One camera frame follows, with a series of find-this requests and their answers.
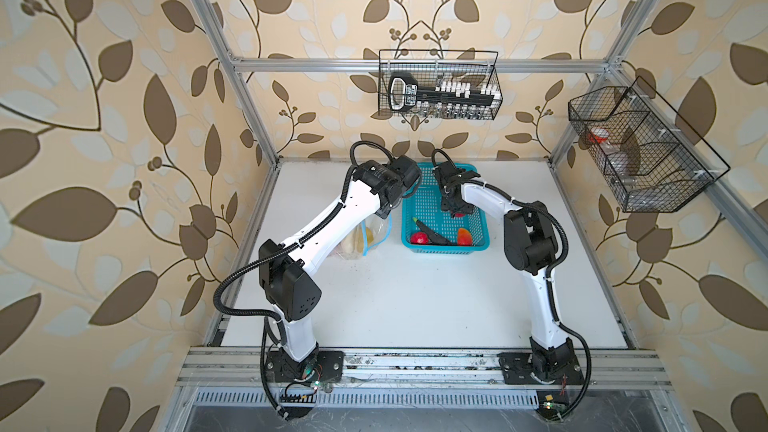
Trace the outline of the white toy radish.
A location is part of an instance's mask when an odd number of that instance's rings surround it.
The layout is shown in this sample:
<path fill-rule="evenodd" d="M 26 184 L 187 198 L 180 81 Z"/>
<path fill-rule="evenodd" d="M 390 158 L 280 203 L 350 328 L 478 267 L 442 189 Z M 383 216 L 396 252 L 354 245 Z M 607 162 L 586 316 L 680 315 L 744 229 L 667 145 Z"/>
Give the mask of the white toy radish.
<path fill-rule="evenodd" d="M 360 227 L 356 227 L 340 243 L 341 252 L 348 257 L 361 256 L 364 249 L 363 234 Z"/>

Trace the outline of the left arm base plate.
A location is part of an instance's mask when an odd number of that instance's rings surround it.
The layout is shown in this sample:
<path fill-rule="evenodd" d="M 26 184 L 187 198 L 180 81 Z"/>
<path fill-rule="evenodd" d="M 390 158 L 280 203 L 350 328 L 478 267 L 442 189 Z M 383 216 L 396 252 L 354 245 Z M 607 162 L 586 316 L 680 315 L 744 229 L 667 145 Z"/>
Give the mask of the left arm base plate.
<path fill-rule="evenodd" d="M 302 361 L 293 360 L 284 350 L 271 351 L 266 356 L 266 375 L 279 383 L 319 382 L 341 380 L 345 354 L 340 350 L 316 349 Z"/>

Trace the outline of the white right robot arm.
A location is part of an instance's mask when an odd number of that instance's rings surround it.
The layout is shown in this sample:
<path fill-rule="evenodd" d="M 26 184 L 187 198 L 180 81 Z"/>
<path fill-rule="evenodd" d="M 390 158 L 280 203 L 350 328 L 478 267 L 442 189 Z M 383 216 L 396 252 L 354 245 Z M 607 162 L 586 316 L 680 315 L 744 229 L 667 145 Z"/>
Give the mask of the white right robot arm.
<path fill-rule="evenodd" d="M 546 384 L 580 372 L 588 385 L 591 351 L 584 337 L 564 324 L 558 310 L 555 269 L 569 252 L 560 222 L 543 203 L 512 197 L 483 181 L 478 172 L 458 167 L 442 149 L 432 152 L 431 162 L 443 211 L 468 215 L 480 209 L 502 223 L 504 255 L 523 275 L 531 320 L 532 377 Z"/>

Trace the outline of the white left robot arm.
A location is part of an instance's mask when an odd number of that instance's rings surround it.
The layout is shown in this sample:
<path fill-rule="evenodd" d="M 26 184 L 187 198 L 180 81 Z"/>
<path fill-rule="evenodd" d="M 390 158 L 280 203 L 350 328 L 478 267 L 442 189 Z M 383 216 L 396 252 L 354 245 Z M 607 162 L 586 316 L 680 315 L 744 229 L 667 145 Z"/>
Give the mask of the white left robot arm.
<path fill-rule="evenodd" d="M 265 317 L 280 333 L 279 344 L 290 360 L 301 363 L 316 353 L 310 314 L 322 292 L 313 279 L 323 261 L 353 229 L 375 215 L 386 219 L 400 203 L 415 194 L 422 181 L 417 163 L 396 157 L 369 140 L 350 147 L 339 196 L 305 227 L 280 243 L 265 241 L 261 256 L 232 272 L 213 295 L 215 308 L 232 317 Z M 233 308 L 224 292 L 246 274 L 256 271 L 270 309 Z"/>

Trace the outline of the clear zip top bag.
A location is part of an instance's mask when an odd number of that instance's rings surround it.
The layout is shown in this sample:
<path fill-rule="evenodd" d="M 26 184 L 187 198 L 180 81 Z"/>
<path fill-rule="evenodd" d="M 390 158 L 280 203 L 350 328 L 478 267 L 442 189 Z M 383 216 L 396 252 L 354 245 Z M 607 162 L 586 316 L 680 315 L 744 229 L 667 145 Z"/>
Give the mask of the clear zip top bag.
<path fill-rule="evenodd" d="M 344 260 L 361 259 L 384 243 L 391 231 L 392 218 L 372 215 L 356 225 L 335 247 L 334 253 Z"/>

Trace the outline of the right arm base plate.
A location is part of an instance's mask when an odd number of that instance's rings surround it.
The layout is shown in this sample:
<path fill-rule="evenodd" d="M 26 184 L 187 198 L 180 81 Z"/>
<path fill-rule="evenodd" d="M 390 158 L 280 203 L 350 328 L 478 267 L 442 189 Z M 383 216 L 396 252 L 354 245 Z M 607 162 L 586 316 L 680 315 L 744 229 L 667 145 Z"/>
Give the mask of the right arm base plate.
<path fill-rule="evenodd" d="M 555 360 L 532 352 L 502 352 L 498 364 L 507 385 L 576 386 L 584 384 L 583 369 L 575 357 Z"/>

